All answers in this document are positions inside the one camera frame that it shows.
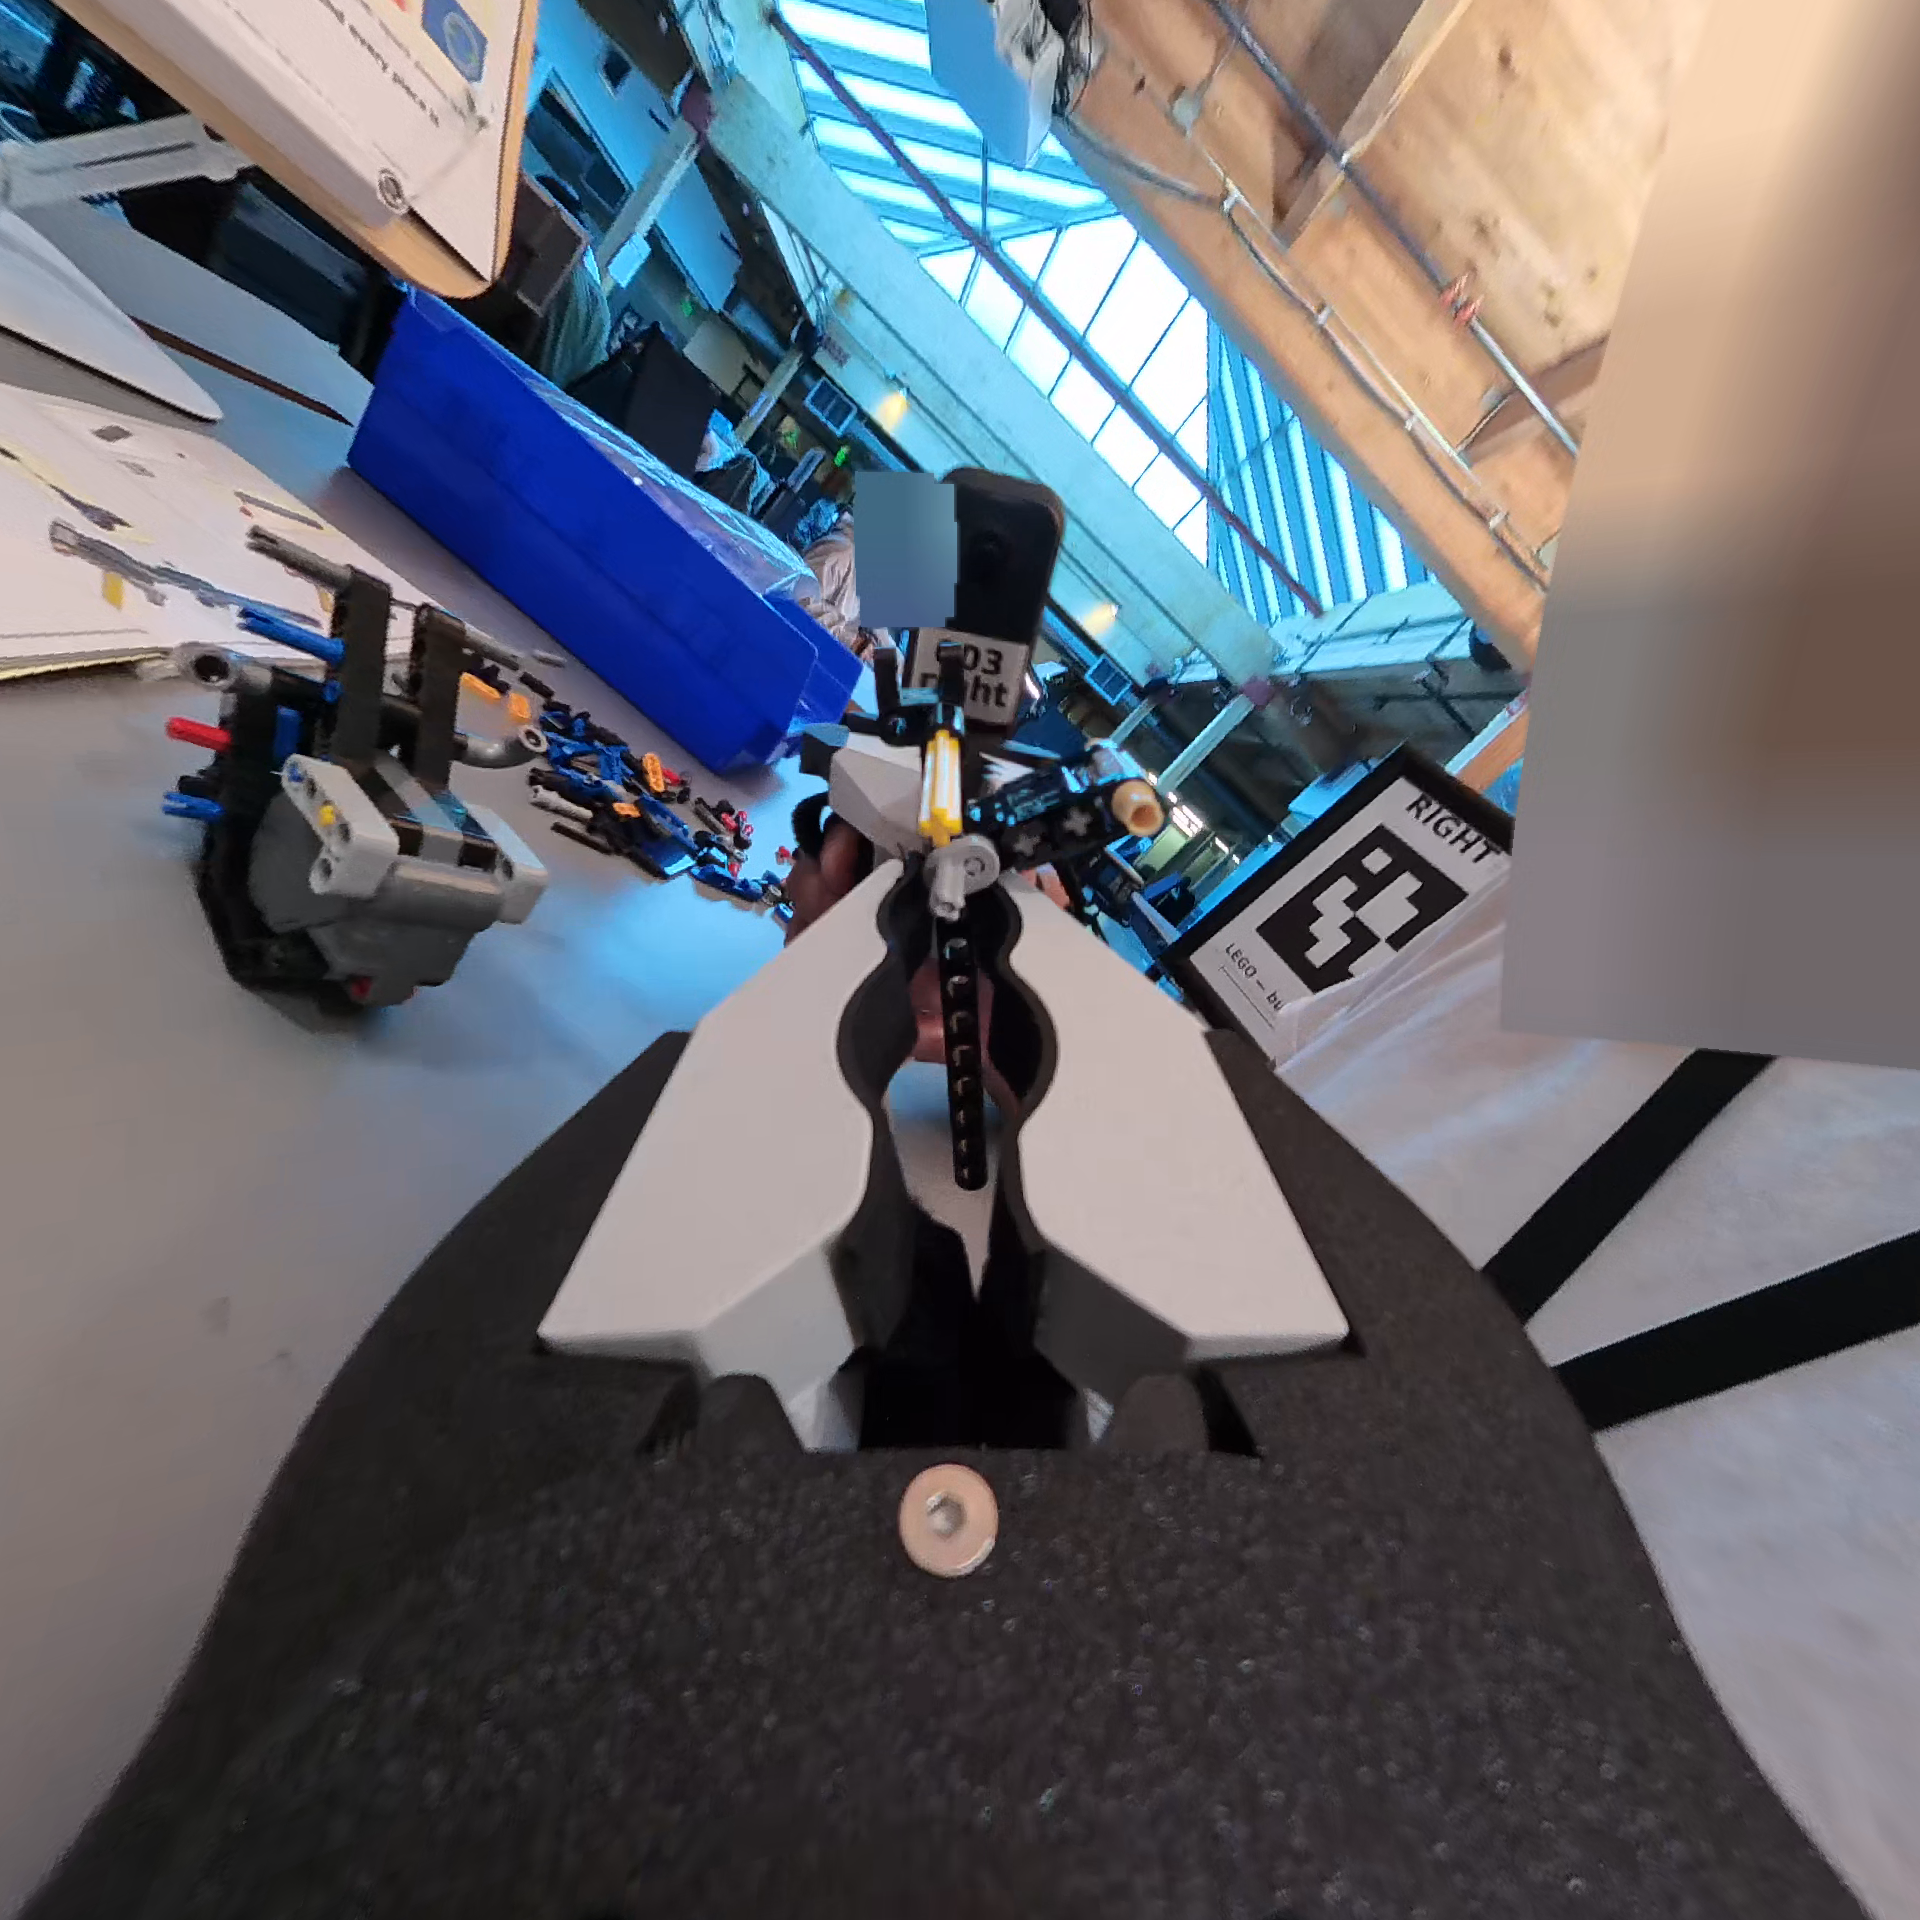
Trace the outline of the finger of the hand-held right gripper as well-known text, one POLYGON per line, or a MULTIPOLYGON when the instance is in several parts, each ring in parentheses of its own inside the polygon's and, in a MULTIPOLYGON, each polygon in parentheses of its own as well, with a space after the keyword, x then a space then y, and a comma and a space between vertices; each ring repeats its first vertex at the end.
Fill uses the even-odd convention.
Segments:
POLYGON ((927 753, 921 748, 844 744, 831 753, 828 812, 875 848, 877 856, 913 856, 944 844, 927 832, 927 753))

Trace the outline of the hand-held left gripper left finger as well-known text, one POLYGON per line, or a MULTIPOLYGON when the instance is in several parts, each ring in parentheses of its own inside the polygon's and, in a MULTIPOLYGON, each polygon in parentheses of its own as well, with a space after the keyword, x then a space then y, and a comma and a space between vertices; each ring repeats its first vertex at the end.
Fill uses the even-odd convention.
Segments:
POLYGON ((688 1035, 537 1328, 575 1357, 767 1383, 857 1444, 849 1361, 899 1319, 899 958, 875 872, 688 1035))

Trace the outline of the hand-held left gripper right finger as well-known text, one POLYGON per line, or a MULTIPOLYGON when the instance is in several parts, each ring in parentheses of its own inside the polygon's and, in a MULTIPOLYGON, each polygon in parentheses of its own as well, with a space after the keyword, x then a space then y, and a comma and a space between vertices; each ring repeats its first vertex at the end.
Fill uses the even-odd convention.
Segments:
POLYGON ((1202 1022, 1040 889, 1003 901, 1001 1011, 1040 1028, 1001 1157, 1036 1350, 1117 1405, 1143 1379, 1333 1352, 1348 1316, 1202 1022))

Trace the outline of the pile of small lego pieces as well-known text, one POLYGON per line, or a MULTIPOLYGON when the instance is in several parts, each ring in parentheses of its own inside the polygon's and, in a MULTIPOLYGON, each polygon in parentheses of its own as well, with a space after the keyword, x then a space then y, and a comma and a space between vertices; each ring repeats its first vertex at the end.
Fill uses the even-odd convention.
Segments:
POLYGON ((524 670, 482 668, 468 677, 468 688, 480 686, 537 733, 524 780, 557 836, 643 877, 690 879, 780 923, 794 919, 792 848, 780 832, 760 833, 743 797, 635 748, 524 670))

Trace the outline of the small black lego assembly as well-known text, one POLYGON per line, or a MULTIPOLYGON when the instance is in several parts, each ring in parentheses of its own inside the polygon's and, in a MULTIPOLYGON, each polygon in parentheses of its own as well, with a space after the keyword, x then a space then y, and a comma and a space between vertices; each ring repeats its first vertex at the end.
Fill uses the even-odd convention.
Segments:
POLYGON ((920 861, 930 956, 939 980, 951 1175, 969 1193, 992 1176, 987 1147, 987 912, 1009 879, 1053 876, 1067 915, 1098 928, 1098 877, 1122 838, 1153 838, 1167 805, 1139 761, 1108 739, 1079 751, 969 758, 959 721, 913 725, 920 792, 907 803, 900 856, 920 861))

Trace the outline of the grey and black lego model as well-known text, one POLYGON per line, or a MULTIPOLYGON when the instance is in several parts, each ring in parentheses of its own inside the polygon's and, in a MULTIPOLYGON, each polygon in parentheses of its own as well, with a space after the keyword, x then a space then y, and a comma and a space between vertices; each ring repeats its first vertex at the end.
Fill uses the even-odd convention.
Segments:
POLYGON ((161 812, 200 827, 194 889, 239 988, 393 1008, 449 982, 480 933, 528 920, 544 893, 541 856, 452 789, 461 766, 509 772, 544 753, 532 721, 500 736, 460 721, 472 671, 524 678, 527 657, 423 601, 393 678, 387 581, 267 525, 248 543, 320 587, 327 625, 245 601, 239 628, 317 663, 320 677, 231 645, 180 647, 180 677, 223 709, 216 725, 165 721, 203 766, 161 812))

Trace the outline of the lego instruction booklet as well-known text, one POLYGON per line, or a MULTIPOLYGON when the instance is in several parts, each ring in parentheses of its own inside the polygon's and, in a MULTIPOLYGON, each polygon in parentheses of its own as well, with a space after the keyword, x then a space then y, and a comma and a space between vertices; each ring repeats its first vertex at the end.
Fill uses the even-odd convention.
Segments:
POLYGON ((3 675, 131 665, 243 630, 264 605, 323 633, 323 587, 255 550, 266 525, 335 565, 378 565, 224 444, 101 407, 3 389, 3 675))

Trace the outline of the person's right hand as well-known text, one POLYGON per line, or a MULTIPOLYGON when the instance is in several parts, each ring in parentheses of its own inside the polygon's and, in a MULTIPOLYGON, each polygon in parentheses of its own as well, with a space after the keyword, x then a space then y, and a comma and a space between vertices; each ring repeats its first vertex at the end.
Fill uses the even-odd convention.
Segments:
POLYGON ((794 943, 850 895, 875 863, 873 840, 828 806, 828 796, 811 796, 792 816, 794 861, 785 879, 789 923, 785 943, 794 943))

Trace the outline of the framed black and white marker sign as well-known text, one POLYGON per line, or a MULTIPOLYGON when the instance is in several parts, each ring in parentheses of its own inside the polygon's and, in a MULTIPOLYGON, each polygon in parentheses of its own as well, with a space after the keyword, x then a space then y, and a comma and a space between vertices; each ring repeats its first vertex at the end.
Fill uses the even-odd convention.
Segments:
POLYGON ((1509 809, 1410 748, 1333 781, 1306 827, 1243 861, 1159 959, 1164 979, 1268 1062, 1360 982, 1509 872, 1509 809))

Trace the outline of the blue plastic bin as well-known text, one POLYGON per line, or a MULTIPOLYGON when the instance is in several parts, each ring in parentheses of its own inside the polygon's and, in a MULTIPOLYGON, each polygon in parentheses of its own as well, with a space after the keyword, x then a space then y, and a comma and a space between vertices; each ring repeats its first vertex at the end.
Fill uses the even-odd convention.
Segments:
POLYGON ((717 775, 857 692, 792 545, 433 295, 401 299, 347 464, 717 775))

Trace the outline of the white hanging box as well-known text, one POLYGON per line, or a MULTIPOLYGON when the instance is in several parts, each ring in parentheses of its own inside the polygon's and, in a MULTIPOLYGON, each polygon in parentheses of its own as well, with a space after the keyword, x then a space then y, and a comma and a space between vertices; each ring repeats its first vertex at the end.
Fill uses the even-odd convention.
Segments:
POLYGON ((1043 3, 927 3, 924 20, 933 78, 992 159, 1027 169, 1049 137, 1066 59, 1043 3))

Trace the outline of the beige blurred panel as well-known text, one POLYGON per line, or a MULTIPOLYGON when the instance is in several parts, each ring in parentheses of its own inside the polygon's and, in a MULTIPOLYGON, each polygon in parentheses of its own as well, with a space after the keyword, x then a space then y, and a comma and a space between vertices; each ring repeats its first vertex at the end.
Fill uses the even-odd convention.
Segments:
POLYGON ((1505 1022, 1915 1067, 1917 5, 1715 5, 1528 699, 1505 1022))

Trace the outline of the wooden board with white sheet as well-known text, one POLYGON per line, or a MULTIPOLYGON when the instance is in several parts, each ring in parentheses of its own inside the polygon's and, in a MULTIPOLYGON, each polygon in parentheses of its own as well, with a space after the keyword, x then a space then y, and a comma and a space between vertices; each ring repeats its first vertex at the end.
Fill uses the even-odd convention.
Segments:
POLYGON ((167 99, 403 281, 504 272, 540 3, 72 3, 167 99))

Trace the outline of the white flat board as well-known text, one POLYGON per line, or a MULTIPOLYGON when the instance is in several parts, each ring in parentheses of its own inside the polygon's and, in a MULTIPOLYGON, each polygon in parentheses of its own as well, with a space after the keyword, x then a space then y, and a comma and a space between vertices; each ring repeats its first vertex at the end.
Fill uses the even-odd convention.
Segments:
POLYGON ((3 211, 3 328, 173 412, 216 424, 223 405, 66 253, 3 211))

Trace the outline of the white metal bracket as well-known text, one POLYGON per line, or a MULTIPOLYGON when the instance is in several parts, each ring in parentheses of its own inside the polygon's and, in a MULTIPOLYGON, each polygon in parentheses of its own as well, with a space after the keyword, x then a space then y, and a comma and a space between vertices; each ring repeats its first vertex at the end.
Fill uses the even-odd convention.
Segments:
POLYGON ((192 112, 43 140, 4 137, 3 207, 25 213, 185 181, 227 182, 252 157, 192 112))

